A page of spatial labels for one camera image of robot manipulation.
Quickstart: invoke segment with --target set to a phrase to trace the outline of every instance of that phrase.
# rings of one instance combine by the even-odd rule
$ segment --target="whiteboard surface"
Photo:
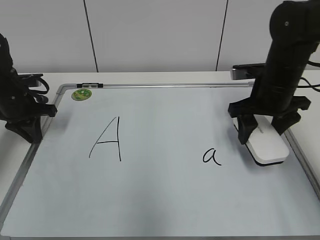
[[[11,237],[320,235],[320,203],[293,152],[257,166],[227,109],[251,88],[64,94],[1,231]],[[118,143],[99,143],[119,117]],[[99,142],[117,140],[117,118]],[[203,162],[214,148],[213,160]]]

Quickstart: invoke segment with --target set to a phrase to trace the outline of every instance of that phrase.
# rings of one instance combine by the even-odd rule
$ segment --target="black cable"
[[[308,61],[307,64],[320,68],[320,63],[318,63],[318,62]],[[298,86],[297,87],[298,89],[313,89],[313,90],[317,91],[318,93],[320,93],[320,89],[317,88],[317,87],[320,87],[320,84],[311,85],[311,83],[306,78],[301,77],[300,79],[305,81],[308,85],[307,86]]]
[[[306,78],[301,77],[300,79],[305,81],[308,84],[308,86],[298,86],[297,87],[298,89],[310,89],[311,88],[311,89],[317,91],[318,93],[320,93],[320,89],[316,88],[316,87],[320,87],[320,84],[311,85],[311,83]]]
[[[320,63],[318,63],[318,62],[308,61],[308,64],[311,66],[320,68]]]

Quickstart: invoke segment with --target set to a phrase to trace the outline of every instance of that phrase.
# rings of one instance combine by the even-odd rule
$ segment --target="white object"
[[[68,90],[4,222],[11,237],[320,235],[291,151],[259,167],[227,109],[250,88]],[[117,143],[93,144],[116,116]],[[113,122],[100,141],[117,140]],[[203,154],[215,148],[215,160]]]
[[[246,143],[253,158],[261,165],[282,163],[289,156],[289,148],[265,116],[254,117],[258,127]],[[233,118],[233,124],[238,129],[237,118]]]

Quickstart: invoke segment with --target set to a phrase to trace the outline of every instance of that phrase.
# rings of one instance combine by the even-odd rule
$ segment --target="aluminum whiteboard frame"
[[[71,89],[136,89],[136,88],[249,88],[254,85],[253,81],[249,82],[239,82],[239,83],[186,83],[186,84],[103,84],[103,87],[98,87],[98,83],[80,83],[81,87],[77,87],[78,84],[70,83],[61,85],[53,100],[53,103],[57,108],[67,90]],[[46,134],[52,117],[46,117],[44,124],[42,126],[43,136]],[[303,153],[301,147],[299,146],[296,138],[294,137],[292,131],[288,129],[284,132],[285,137],[287,138],[293,152],[295,153],[296,158],[300,162],[306,176],[308,177],[313,190],[315,191],[319,201],[320,201],[320,181],[316,177],[310,163],[308,162],[306,155]],[[0,231],[2,230],[3,224],[6,220],[6,217],[10,211],[10,208],[15,200],[17,193],[21,185],[24,182],[24,179],[28,173],[28,170],[34,160],[34,157],[37,153],[41,143],[32,144],[23,159],[19,170],[13,179],[10,188],[5,195],[5,198],[0,206]],[[10,236],[1,236],[3,239],[12,239],[12,240],[30,240],[37,239],[38,237],[10,237]],[[66,239],[66,240],[75,240],[77,237],[43,237],[43,239]],[[126,240],[126,239],[142,239],[142,240],[179,240],[179,239],[190,239],[190,240],[318,240],[320,236],[212,236],[212,237],[82,237],[82,239],[114,239],[114,240]]]

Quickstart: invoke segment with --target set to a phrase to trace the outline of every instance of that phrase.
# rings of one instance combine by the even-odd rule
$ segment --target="black marker writing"
[[[117,121],[117,126],[116,126],[116,141],[99,141],[99,139],[102,137],[102,135],[105,133],[105,131],[107,130],[107,128],[111,125],[111,123],[116,119],[118,118],[118,121]],[[97,139],[97,141],[95,142],[95,144],[93,145],[93,147],[91,148],[91,151],[89,153],[89,158],[91,156],[91,153],[92,151],[94,150],[95,146],[97,144],[106,144],[106,143],[118,143],[118,152],[119,152],[119,160],[121,162],[121,155],[120,155],[120,144],[119,144],[119,121],[120,121],[120,117],[114,117],[111,122],[109,122],[109,124],[106,126],[106,128],[103,130],[103,132],[101,133],[101,135],[99,136],[99,138]]]
[[[210,148],[208,151],[206,151],[205,153],[204,153],[204,155],[203,155],[203,157],[202,157],[202,161],[204,162],[204,163],[208,163],[211,159],[217,164],[217,165],[219,165],[219,166],[222,166],[220,163],[218,163],[217,161],[216,161],[216,159],[215,159],[215,153],[216,153],[216,150],[214,149],[214,148]]]

